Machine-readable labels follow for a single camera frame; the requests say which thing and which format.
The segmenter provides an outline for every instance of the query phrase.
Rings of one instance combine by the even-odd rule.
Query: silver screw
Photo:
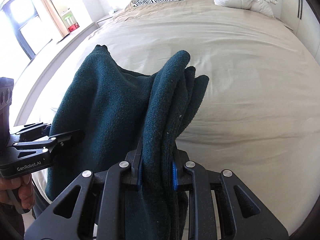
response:
[[[92,172],[91,172],[91,171],[84,171],[84,172],[82,172],[82,177],[87,178],[87,177],[90,177],[90,176],[91,176],[91,174],[92,174]]]
[[[231,177],[231,176],[232,176],[232,171],[230,171],[230,170],[224,170],[222,174],[223,174],[224,176],[226,176],[226,177]]]
[[[188,162],[186,162],[186,166],[188,168],[193,168],[194,166],[196,166],[196,164],[194,162],[192,162],[192,161],[188,161]]]
[[[126,168],[126,167],[129,166],[129,163],[128,163],[128,162],[120,162],[120,163],[119,163],[119,166],[120,166],[121,168]]]

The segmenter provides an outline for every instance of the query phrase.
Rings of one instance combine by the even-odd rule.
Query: bedside table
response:
[[[116,11],[115,13],[111,14],[111,15],[106,15],[104,17],[102,17],[100,20],[98,20],[96,23],[98,24],[99,27],[101,27],[102,25],[104,25],[106,23],[106,21],[110,18],[112,18],[113,16],[116,16],[119,12],[121,12],[122,10],[120,11]]]

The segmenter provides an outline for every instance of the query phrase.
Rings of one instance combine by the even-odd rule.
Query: white duvet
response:
[[[206,169],[235,172],[289,234],[302,224],[320,194],[320,68],[281,22],[213,0],[127,8],[63,63],[29,122],[52,121],[96,44],[106,44],[121,67],[144,74],[188,51],[196,75],[210,81],[178,147]]]

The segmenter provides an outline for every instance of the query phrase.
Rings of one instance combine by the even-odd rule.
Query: triangular cutout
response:
[[[249,218],[260,213],[260,209],[252,199],[239,186],[233,187],[238,199],[240,210],[244,218]]]
[[[55,215],[71,218],[73,210],[78,199],[81,187],[79,185],[75,186],[68,195],[54,208],[53,213]]]

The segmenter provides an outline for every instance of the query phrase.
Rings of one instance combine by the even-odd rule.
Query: red container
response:
[[[73,24],[73,25],[71,25],[69,28],[68,28],[68,30],[70,31],[70,32],[73,32],[75,29],[77,29],[77,28],[79,28],[79,24],[78,23],[75,23],[75,24]]]

